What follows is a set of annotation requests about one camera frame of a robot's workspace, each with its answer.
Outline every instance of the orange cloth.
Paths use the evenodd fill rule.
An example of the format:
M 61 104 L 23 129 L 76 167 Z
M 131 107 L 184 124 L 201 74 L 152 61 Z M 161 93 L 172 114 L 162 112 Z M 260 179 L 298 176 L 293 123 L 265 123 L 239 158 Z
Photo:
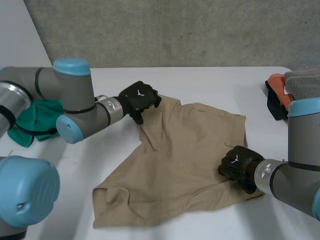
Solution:
M 285 95 L 285 75 L 272 74 L 268 79 L 268 84 L 277 95 L 280 104 L 285 107 L 285 110 L 289 111 L 289 104 L 292 102 L 290 94 Z

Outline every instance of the cable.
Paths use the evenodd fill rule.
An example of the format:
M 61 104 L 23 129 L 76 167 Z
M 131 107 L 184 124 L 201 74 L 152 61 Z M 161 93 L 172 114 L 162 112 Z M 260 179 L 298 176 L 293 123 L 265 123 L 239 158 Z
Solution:
M 56 128 L 50 128 L 47 131 L 30 131 L 30 130 L 27 130 L 27 129 L 19 126 L 17 123 L 15 123 L 13 127 L 15 129 L 18 129 L 19 131 L 25 133 L 25 134 L 29 134 L 29 135 L 33 135 L 33 136 L 41 136 L 41 135 L 47 135 L 47 134 L 54 135 L 58 132 L 58 130 Z

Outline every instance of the garment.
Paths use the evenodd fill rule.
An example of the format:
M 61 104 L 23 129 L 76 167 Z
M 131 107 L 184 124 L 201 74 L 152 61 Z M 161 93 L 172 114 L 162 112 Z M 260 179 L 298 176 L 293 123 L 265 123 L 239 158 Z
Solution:
M 280 105 L 285 107 L 285 110 L 289 110 L 289 104 L 292 102 L 290 94 L 285 94 L 285 75 L 283 74 L 272 74 L 268 79 L 268 84 L 276 93 Z
M 288 111 L 286 110 L 285 106 L 280 104 L 277 94 L 271 88 L 268 81 L 265 81 L 266 88 L 268 89 L 268 98 L 266 105 L 272 114 L 275 120 L 283 120 L 287 119 Z
M 320 70 L 289 71 L 284 76 L 286 89 L 296 100 L 320 97 Z
M 161 97 L 142 115 L 141 145 L 93 190 L 94 228 L 157 225 L 262 195 L 218 173 L 226 153 L 244 144 L 245 116 Z
M 60 100 L 36 100 L 31 106 L 23 111 L 17 118 L 16 123 L 30 131 L 48 131 L 56 127 L 57 118 L 64 114 L 64 110 Z M 46 134 L 36 136 L 39 141 L 58 136 L 59 134 Z M 8 136 L 17 144 L 28 148 L 34 137 L 32 135 L 21 132 L 16 128 L 8 131 Z

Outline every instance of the gray towel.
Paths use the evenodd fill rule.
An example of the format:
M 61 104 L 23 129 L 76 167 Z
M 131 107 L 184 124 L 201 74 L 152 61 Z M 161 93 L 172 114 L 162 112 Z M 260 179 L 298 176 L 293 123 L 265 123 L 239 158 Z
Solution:
M 294 99 L 320 97 L 320 71 L 289 71 L 284 74 L 285 88 Z

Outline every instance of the khaki shorts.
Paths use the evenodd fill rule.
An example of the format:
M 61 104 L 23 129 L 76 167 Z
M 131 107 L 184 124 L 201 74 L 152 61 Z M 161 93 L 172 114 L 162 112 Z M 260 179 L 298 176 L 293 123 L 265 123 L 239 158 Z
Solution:
M 245 116 L 163 96 L 143 119 L 142 144 L 93 190 L 94 228 L 157 225 L 262 195 L 245 193 L 217 170 L 229 150 L 244 145 Z

